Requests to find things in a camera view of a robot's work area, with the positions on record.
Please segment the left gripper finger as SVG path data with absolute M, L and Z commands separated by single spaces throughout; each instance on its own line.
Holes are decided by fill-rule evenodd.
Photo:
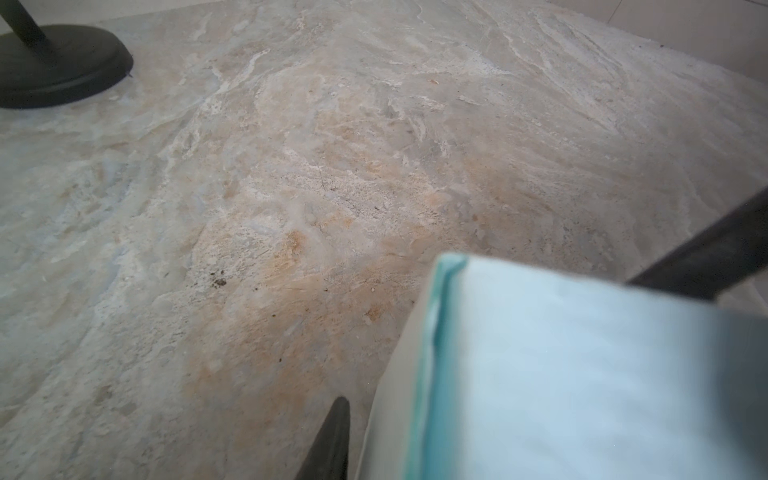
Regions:
M 337 397 L 319 429 L 295 480 L 346 480 L 351 430 L 350 402 Z

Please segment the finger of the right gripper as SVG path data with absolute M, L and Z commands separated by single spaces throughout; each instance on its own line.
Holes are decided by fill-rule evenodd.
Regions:
M 766 268 L 767 191 L 763 189 L 627 283 L 713 301 Z

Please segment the light blue paper box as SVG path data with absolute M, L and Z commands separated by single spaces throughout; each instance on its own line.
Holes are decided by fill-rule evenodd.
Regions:
M 376 389 L 360 479 L 763 479 L 767 322 L 439 256 Z

